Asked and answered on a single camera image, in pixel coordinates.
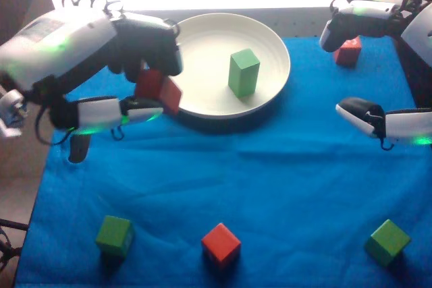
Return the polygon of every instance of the round plate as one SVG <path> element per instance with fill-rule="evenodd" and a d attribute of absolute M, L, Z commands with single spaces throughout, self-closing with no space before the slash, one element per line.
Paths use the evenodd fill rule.
<path fill-rule="evenodd" d="M 182 89 L 180 110 L 208 119 L 229 119 L 263 107 L 284 87 L 290 55 L 266 25 L 240 15 L 210 13 L 179 23 L 184 69 L 173 80 Z M 228 86 L 230 56 L 251 49 L 260 61 L 254 94 L 237 98 Z"/>

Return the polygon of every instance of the green rectangular block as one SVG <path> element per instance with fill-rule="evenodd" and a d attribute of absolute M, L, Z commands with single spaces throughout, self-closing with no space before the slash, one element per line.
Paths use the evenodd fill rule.
<path fill-rule="evenodd" d="M 106 216 L 96 244 L 104 253 L 125 258 L 133 238 L 134 228 L 129 220 Z"/>
<path fill-rule="evenodd" d="M 231 54 L 228 86 L 238 98 L 255 92 L 259 65 L 260 62 L 251 49 Z"/>
<path fill-rule="evenodd" d="M 411 242 L 411 238 L 391 220 L 386 220 L 364 245 L 376 261 L 386 267 Z"/>

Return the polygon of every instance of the red cube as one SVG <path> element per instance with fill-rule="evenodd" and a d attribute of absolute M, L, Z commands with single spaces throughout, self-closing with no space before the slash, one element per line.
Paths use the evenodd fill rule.
<path fill-rule="evenodd" d="M 240 253 L 241 242 L 227 227 L 220 223 L 201 240 L 209 258 L 223 270 Z"/>
<path fill-rule="evenodd" d="M 182 91 L 159 70 L 142 70 L 135 85 L 135 96 L 159 101 L 163 112 L 169 115 L 178 113 Z"/>
<path fill-rule="evenodd" d="M 333 56 L 338 65 L 352 67 L 356 65 L 361 51 L 362 43 L 360 37 L 357 36 L 354 40 L 347 40 L 340 49 L 334 52 Z"/>

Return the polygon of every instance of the cube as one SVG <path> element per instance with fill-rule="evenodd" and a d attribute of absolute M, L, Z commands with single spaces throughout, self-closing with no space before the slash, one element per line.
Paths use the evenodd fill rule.
<path fill-rule="evenodd" d="M 222 223 L 201 240 L 202 248 L 221 270 L 229 266 L 240 253 L 239 239 Z"/>
<path fill-rule="evenodd" d="M 345 67 L 353 67 L 356 65 L 358 56 L 362 51 L 362 43 L 360 37 L 353 40 L 347 40 L 338 50 L 333 54 L 335 62 L 338 65 Z"/>
<path fill-rule="evenodd" d="M 134 228 L 129 220 L 106 216 L 97 235 L 96 244 L 106 254 L 125 258 L 133 238 Z"/>
<path fill-rule="evenodd" d="M 386 267 L 410 241 L 411 238 L 388 219 L 373 232 L 364 248 L 380 265 Z"/>
<path fill-rule="evenodd" d="M 260 62 L 251 49 L 231 54 L 228 86 L 238 98 L 255 92 L 259 65 Z"/>
<path fill-rule="evenodd" d="M 162 104 L 165 114 L 175 115 L 179 110 L 182 91 L 159 70 L 146 69 L 138 74 L 134 95 L 157 100 Z"/>

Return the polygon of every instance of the blue fabric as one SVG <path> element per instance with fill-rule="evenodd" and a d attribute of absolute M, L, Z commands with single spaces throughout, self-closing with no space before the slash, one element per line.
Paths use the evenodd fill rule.
<path fill-rule="evenodd" d="M 363 39 L 356 69 L 316 38 L 284 41 L 290 79 L 257 129 L 210 135 L 160 117 L 121 142 L 94 136 L 80 165 L 52 148 L 17 287 L 432 287 L 431 149 L 384 152 L 335 112 L 347 96 L 414 107 L 391 40 Z M 121 78 L 104 70 L 70 97 L 126 96 Z M 94 243 L 107 214 L 136 230 L 116 270 Z M 396 270 L 363 250 L 386 219 L 412 237 Z M 200 245 L 220 222 L 242 241 L 223 280 Z"/>

